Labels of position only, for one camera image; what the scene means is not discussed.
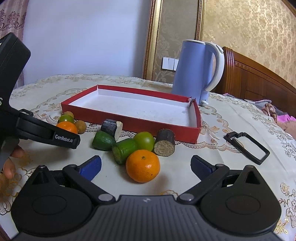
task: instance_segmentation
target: blue gripper pad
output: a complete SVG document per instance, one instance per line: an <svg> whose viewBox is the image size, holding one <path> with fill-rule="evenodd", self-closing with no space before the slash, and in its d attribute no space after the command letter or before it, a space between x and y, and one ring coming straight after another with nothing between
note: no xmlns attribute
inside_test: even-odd
<svg viewBox="0 0 296 241"><path fill-rule="evenodd" d="M194 155L191 158L191 170L193 173L202 181L204 180L208 175L213 173L216 170L216 167L202 159L198 155Z"/></svg>
<svg viewBox="0 0 296 241"><path fill-rule="evenodd" d="M99 156L93 156L86 162L78 166L79 174L91 181L100 172L102 168L102 160Z"/></svg>

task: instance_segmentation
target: finger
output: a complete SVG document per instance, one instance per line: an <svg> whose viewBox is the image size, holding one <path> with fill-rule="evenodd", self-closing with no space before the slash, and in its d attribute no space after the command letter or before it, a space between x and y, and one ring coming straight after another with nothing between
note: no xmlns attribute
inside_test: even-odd
<svg viewBox="0 0 296 241"><path fill-rule="evenodd" d="M3 173L8 179L12 179L15 176L15 165L10 158L4 163Z"/></svg>
<svg viewBox="0 0 296 241"><path fill-rule="evenodd" d="M25 154L25 151L20 146L17 146L14 149L14 151L11 153L11 156L15 158L20 158L24 156L24 154Z"/></svg>
<svg viewBox="0 0 296 241"><path fill-rule="evenodd" d="M9 180L4 176L3 173L0 173L0 193L3 193L9 185Z"/></svg>

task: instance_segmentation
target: mandarin orange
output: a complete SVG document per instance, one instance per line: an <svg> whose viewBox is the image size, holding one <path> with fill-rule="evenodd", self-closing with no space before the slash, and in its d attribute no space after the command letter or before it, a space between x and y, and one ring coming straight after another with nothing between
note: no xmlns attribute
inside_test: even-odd
<svg viewBox="0 0 296 241"><path fill-rule="evenodd" d="M78 134L77 127L69 121L62 121L62 122L58 123L56 126L66 130L66 131Z"/></svg>
<svg viewBox="0 0 296 241"><path fill-rule="evenodd" d="M137 150L126 160L126 171L136 182L147 183L153 180L160 171L157 155L148 150Z"/></svg>

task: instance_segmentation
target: pink blanket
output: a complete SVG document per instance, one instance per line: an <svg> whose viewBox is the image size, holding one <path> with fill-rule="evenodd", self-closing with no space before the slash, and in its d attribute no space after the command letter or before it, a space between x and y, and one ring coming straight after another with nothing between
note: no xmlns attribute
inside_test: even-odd
<svg viewBox="0 0 296 241"><path fill-rule="evenodd" d="M287 122L287 121L296 121L296 119L293 116L289 116L289 115L278 115L277 121L283 123L283 122Z"/></svg>

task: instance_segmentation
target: patterned wallpaper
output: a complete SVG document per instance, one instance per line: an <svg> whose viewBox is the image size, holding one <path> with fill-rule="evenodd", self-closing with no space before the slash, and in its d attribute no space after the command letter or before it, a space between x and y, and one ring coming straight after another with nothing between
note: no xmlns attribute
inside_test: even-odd
<svg viewBox="0 0 296 241"><path fill-rule="evenodd" d="M173 82L175 72L162 70L162 59L179 58L183 40L194 39L196 18L196 0L163 0L152 80Z"/></svg>
<svg viewBox="0 0 296 241"><path fill-rule="evenodd" d="M164 0L153 80L172 83L162 57L179 58L193 39L196 0ZM227 46L269 68L296 87L296 17L282 0L206 0L204 41Z"/></svg>
<svg viewBox="0 0 296 241"><path fill-rule="evenodd" d="M207 0L203 40L232 48L296 87L296 17L282 0Z"/></svg>

